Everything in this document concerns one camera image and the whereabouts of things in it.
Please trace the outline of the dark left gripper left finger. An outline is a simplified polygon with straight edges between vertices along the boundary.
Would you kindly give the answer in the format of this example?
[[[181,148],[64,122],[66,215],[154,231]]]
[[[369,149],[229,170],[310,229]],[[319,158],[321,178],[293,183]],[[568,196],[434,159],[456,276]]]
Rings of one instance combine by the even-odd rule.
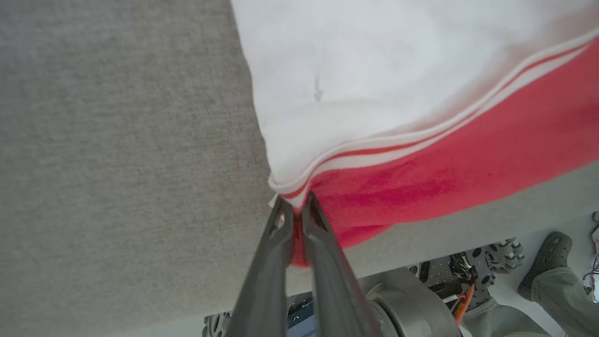
[[[277,197],[233,309],[227,337],[286,337],[286,268],[293,254],[294,213]]]

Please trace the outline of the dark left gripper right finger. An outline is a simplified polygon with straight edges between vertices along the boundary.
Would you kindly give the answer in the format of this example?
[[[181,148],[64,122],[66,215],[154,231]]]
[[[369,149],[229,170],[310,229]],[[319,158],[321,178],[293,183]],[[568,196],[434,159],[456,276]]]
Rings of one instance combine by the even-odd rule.
[[[304,255],[313,272],[317,337],[382,337],[314,192],[308,193],[301,217]]]

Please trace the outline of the red and white shirt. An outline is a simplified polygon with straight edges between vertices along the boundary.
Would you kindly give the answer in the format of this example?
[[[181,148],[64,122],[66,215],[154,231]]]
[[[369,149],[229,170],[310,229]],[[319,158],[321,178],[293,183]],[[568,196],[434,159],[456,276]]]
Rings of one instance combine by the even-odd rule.
[[[343,248],[599,161],[599,0],[231,0],[267,148]]]

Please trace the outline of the grey omni wheel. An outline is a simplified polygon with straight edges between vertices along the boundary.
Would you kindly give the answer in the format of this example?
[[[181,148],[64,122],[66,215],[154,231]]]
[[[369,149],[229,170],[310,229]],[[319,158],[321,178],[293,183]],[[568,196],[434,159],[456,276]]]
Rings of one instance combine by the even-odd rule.
[[[522,266],[524,251],[516,237],[486,245],[484,248],[486,264],[494,273],[509,274]]]
[[[231,312],[228,311],[205,316],[202,337],[226,337],[230,321]]]

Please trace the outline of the grey robot wheeled base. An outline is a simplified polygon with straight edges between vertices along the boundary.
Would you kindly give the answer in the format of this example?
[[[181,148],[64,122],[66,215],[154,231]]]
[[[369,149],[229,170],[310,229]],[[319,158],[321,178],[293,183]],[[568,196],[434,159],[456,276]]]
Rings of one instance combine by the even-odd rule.
[[[496,280],[485,246],[361,279],[383,337],[462,337],[464,314]]]

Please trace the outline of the olive trouser leg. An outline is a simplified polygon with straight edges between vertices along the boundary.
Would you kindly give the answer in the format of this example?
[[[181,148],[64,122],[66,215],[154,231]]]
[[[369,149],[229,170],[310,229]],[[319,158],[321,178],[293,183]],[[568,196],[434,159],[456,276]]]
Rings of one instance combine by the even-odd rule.
[[[524,312],[493,298],[467,311],[462,326],[472,337],[552,337]]]
[[[599,337],[599,304],[586,294],[570,267],[558,267],[537,275],[533,279],[531,297],[568,337]]]

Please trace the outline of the grey fabric sofa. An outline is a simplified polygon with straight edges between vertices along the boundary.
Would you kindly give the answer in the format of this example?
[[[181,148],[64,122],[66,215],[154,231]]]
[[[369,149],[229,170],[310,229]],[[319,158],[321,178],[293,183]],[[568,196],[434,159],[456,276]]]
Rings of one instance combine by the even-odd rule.
[[[232,309],[276,195],[231,0],[0,0],[0,337]],[[358,277],[599,206],[599,161],[344,248]]]

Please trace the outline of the dark grey shoe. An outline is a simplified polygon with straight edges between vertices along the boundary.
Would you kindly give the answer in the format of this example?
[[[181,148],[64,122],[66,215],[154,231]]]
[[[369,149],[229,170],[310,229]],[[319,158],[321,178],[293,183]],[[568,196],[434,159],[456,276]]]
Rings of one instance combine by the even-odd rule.
[[[541,244],[531,269],[520,282],[518,294],[532,301],[533,280],[547,271],[568,267],[572,245],[573,241],[569,235],[563,232],[551,232]]]

